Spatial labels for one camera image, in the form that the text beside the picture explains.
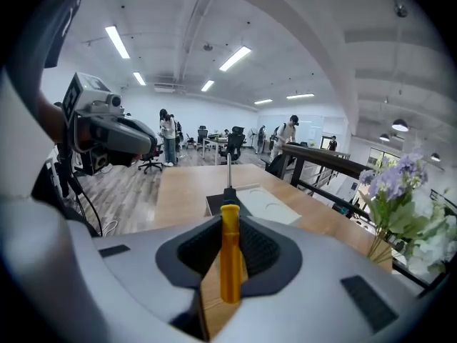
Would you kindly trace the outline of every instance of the smoke detector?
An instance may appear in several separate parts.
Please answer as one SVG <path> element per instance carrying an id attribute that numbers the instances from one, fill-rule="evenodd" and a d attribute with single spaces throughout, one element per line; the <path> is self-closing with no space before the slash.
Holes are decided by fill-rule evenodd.
<path id="1" fill-rule="evenodd" d="M 398 18 L 406 18 L 408 16 L 408 9 L 403 4 L 395 4 L 393 10 Z"/>

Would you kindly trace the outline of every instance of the wooden tabletop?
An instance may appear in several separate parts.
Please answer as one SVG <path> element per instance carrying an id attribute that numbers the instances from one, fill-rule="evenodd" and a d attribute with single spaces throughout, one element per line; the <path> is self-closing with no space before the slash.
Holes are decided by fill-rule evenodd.
<path id="1" fill-rule="evenodd" d="M 253 164 L 232 166 L 232 184 L 234 187 L 260 184 L 301 215 L 298 227 L 335 237 L 362 254 L 368 252 L 373 242 L 373 235 L 355 222 Z M 154 228 L 204 220 L 206 196 L 221 194 L 226 185 L 225 165 L 164 169 Z M 201 284 L 206 323 L 212 337 L 219 332 L 237 308 L 236 305 L 224 304 L 219 297 L 218 265 L 219 261 L 216 259 Z M 392 262 L 385 261 L 381 266 L 390 273 Z"/>

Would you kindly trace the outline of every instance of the gray wood floor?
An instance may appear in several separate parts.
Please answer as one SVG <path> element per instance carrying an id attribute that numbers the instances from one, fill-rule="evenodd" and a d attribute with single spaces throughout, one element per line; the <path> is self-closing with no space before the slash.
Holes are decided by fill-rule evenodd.
<path id="1" fill-rule="evenodd" d="M 189 147 L 178 153 L 177 166 L 214 165 L 214 154 L 214 150 L 206 151 L 203 159 L 201 149 L 196 151 Z M 261 161 L 262 158 L 267 159 L 268 154 L 256 155 L 253 149 L 243 149 L 237 162 L 255 164 L 264 169 L 265 163 Z M 128 234 L 151 228 L 162 173 L 157 168 L 150 168 L 148 174 L 144 174 L 143 169 L 138 170 L 138 165 L 141 164 L 143 162 L 138 161 L 129 168 L 110 165 L 103 169 L 103 173 L 79 178 L 84 192 L 99 214 L 102 226 L 112 220 L 118 222 L 115 230 L 109 235 Z M 98 231 L 98 222 L 92 208 L 82 195 L 79 198 L 86 218 Z"/>

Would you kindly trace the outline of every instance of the white ceiling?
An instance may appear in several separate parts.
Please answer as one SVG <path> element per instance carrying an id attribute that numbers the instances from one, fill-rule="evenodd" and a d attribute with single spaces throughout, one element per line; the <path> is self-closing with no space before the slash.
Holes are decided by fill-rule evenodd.
<path id="1" fill-rule="evenodd" d="M 113 24 L 129 60 L 106 35 L 104 28 Z M 211 52 L 203 50 L 206 43 L 214 47 Z M 138 86 L 132 72 L 140 71 L 149 85 L 176 82 L 188 94 L 256 108 L 253 103 L 266 98 L 273 102 L 262 108 L 297 104 L 286 96 L 307 91 L 316 97 L 306 102 L 338 105 L 329 80 L 303 45 L 243 0 L 82 0 L 66 45 L 97 60 L 107 79 L 121 86 Z M 243 45 L 252 52 L 227 72 L 219 71 Z M 204 94 L 208 79 L 216 83 Z"/>
<path id="2" fill-rule="evenodd" d="M 348 91 L 337 95 L 334 88 L 345 76 L 334 74 L 343 72 L 356 86 L 357 101 L 346 104 L 358 107 L 358 136 L 378 141 L 377 133 L 389 133 L 392 121 L 401 117 L 423 138 L 455 138 L 456 68 L 414 1 L 284 1 L 305 20 L 308 13 L 309 27 L 328 56 L 316 53 L 315 44 L 308 51 L 303 35 L 296 38 L 299 34 L 290 19 L 283 17 L 281 23 L 295 36 L 244 0 L 83 0 L 66 45 L 102 66 L 107 77 L 122 86 L 137 86 L 132 72 L 140 71 L 148 84 L 173 81 L 185 85 L 190 94 L 202 95 L 201 87 L 213 79 L 216 83 L 203 95 L 249 106 L 273 99 L 261 108 L 297 104 L 285 98 L 295 91 L 316 94 L 300 104 L 339 105 L 353 87 L 348 83 Z M 396 1 L 406 5 L 406 18 L 394 14 Z M 279 8 L 269 13 L 280 21 L 274 9 Z M 112 24 L 117 25 L 130 60 L 122 60 L 107 37 L 104 27 Z M 205 43 L 213 51 L 204 51 Z M 241 45 L 253 51 L 226 73 L 219 71 Z M 349 66 L 342 59 L 346 56 Z M 327 65 L 328 76 L 316 63 L 318 58 L 322 67 Z"/>

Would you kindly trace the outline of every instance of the ceiling light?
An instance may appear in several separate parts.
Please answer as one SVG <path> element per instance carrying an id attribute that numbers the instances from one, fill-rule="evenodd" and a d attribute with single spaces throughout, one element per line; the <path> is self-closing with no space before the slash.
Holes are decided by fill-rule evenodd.
<path id="1" fill-rule="evenodd" d="M 134 76 L 136 77 L 136 80 L 138 80 L 138 83 L 141 85 L 146 85 L 139 72 L 134 72 Z"/>
<path id="2" fill-rule="evenodd" d="M 214 81 L 213 80 L 208 80 L 206 82 L 206 84 L 204 85 L 203 88 L 201 88 L 202 91 L 207 91 L 209 88 L 211 88 L 211 85 L 214 84 Z"/>
<path id="3" fill-rule="evenodd" d="M 296 94 L 296 95 L 289 95 L 289 96 L 286 96 L 287 99 L 298 99 L 298 98 L 307 98 L 309 96 L 314 96 L 313 93 L 309 93 L 309 94 Z"/>
<path id="4" fill-rule="evenodd" d="M 408 132 L 409 131 L 408 125 L 401 118 L 396 119 L 395 121 L 393 121 L 392 128 L 396 129 L 397 131 L 401 131 L 401 132 Z"/>
<path id="5" fill-rule="evenodd" d="M 437 154 L 437 153 L 432 153 L 432 155 L 430 156 L 430 158 L 434 161 L 441 161 L 440 159 L 440 156 Z"/>
<path id="6" fill-rule="evenodd" d="M 269 103 L 270 101 L 273 101 L 273 100 L 272 99 L 259 100 L 259 101 L 255 101 L 254 104 Z"/>
<path id="7" fill-rule="evenodd" d="M 224 65 L 219 67 L 219 70 L 221 71 L 227 71 L 230 69 L 236 62 L 241 60 L 245 55 L 247 55 L 251 50 L 248 47 L 242 46 L 237 52 L 233 54 L 233 56 L 228 59 Z"/>
<path id="8" fill-rule="evenodd" d="M 114 46 L 117 48 L 118 52 L 121 54 L 121 57 L 123 59 L 130 59 L 129 54 L 127 53 L 126 48 L 124 47 L 124 44 L 122 43 L 121 37 L 119 36 L 119 33 L 117 32 L 117 29 L 115 26 L 108 26 L 105 28 L 106 33 L 108 33 L 109 38 L 114 43 Z"/>

